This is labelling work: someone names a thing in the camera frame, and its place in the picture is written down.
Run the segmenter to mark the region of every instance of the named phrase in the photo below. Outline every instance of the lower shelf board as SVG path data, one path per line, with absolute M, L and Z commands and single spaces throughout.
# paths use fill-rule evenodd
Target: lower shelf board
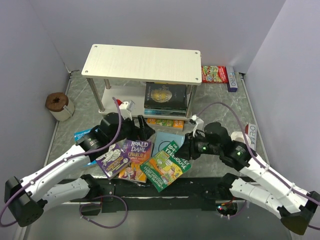
M 112 112 L 117 112 L 115 102 L 112 97 L 119 99 L 122 102 L 125 101 L 134 101 L 135 106 L 131 112 L 133 117 L 138 115 L 143 115 L 145 118 L 154 118 L 154 119 L 172 119 L 172 120 L 188 120 L 185 116 L 167 116 L 167 115 L 146 115 L 145 113 L 145 86 L 111 86 L 110 89 L 104 89 L 102 96 L 102 104 L 105 110 L 99 111 L 101 114 L 108 114 Z

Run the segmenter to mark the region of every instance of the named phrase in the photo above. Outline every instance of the shelf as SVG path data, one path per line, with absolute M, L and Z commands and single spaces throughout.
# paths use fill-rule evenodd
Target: shelf
M 145 115 L 144 103 L 145 103 L 145 86 L 112 86 L 110 89 L 104 89 L 102 96 L 102 104 L 105 111 L 99 113 L 108 114 L 111 112 L 117 112 L 115 102 L 112 97 L 124 101 L 134 101 L 135 105 L 131 112 L 133 117 L 143 115 L 145 118 L 156 118 L 156 119 L 172 119 L 172 120 L 188 120 L 185 116 L 164 116 L 164 115 Z
M 92 79 L 200 85 L 201 53 L 198 50 L 94 44 L 81 74 Z

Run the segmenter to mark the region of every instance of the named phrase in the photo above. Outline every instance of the light blue book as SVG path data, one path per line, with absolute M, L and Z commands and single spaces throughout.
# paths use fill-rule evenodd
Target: light blue book
M 91 131 L 90 129 L 84 130 L 84 131 L 78 131 L 74 134 L 74 140 L 78 141 L 80 138 L 82 138 L 85 134 L 89 133 Z M 86 166 L 91 166 L 93 164 L 96 164 L 96 160 L 94 160 L 93 162 L 88 163 Z
M 156 155 L 172 141 L 175 141 L 180 148 L 184 144 L 185 136 L 158 131 L 155 137 L 152 156 Z

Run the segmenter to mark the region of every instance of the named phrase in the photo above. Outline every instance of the green book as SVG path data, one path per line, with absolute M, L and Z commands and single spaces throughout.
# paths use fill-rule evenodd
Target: green book
M 154 184 L 158 192 L 168 187 L 191 168 L 188 160 L 174 157 L 178 149 L 178 144 L 172 141 L 155 156 L 140 165 L 140 169 Z

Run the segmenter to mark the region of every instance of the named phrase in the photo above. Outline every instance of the marble tile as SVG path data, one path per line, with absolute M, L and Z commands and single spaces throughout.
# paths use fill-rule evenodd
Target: marble tile
M 74 133 L 83 131 L 100 124 L 102 115 L 98 113 L 98 106 L 88 85 L 87 80 L 82 77 L 81 71 L 74 71 L 70 75 L 71 83 L 68 91 L 68 97 L 75 105 L 73 117 L 64 122 L 59 122 L 52 149 L 49 155 L 48 163 L 65 153 L 74 143 Z M 100 97 L 105 89 L 105 83 L 101 79 L 94 80 Z M 118 86 L 139 86 L 139 82 L 113 80 L 111 85 Z M 197 114 L 204 109 L 208 104 L 213 102 L 223 102 L 228 104 L 238 115 L 243 126 L 248 123 L 254 123 L 253 115 L 248 103 L 244 86 L 241 81 L 238 82 L 237 92 L 228 92 L 225 84 L 206 83 L 198 86 L 192 113 Z M 209 107 L 201 118 L 205 124 L 211 122 L 220 122 L 229 134 L 234 131 L 239 131 L 239 125 L 233 114 L 223 105 L 215 104 Z M 184 135 L 192 131 L 193 125 L 185 124 L 183 132 L 171 131 L 171 133 Z M 260 139 L 257 140 L 257 152 L 264 158 Z M 183 178 L 196 177 L 223 177 L 226 173 L 232 173 L 239 176 L 239 173 L 234 169 L 226 166 L 219 160 L 218 156 L 202 155 L 197 160 L 191 160 L 192 168 L 185 173 Z M 66 177 L 67 179 L 77 179 L 83 174 L 91 174 L 95 178 L 105 178 L 105 174 L 101 171 L 98 165 L 81 167 Z

